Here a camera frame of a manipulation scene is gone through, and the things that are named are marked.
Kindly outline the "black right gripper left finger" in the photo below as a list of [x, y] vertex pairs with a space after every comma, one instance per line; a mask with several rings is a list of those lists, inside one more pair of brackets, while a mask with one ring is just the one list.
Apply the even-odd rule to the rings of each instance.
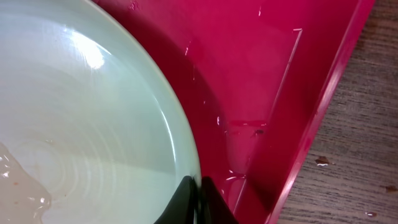
[[197, 208], [197, 185], [191, 176], [185, 176], [154, 224], [194, 224]]

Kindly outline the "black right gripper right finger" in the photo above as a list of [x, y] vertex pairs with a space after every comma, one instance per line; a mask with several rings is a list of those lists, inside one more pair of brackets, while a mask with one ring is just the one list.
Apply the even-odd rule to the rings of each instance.
[[198, 193], [199, 224], [238, 224], [210, 177], [203, 177]]

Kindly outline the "white plate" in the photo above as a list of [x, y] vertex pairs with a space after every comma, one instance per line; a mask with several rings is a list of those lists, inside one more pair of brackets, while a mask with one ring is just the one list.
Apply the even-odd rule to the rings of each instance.
[[1, 2], [1, 222], [155, 223], [201, 184], [156, 63], [91, 1]]

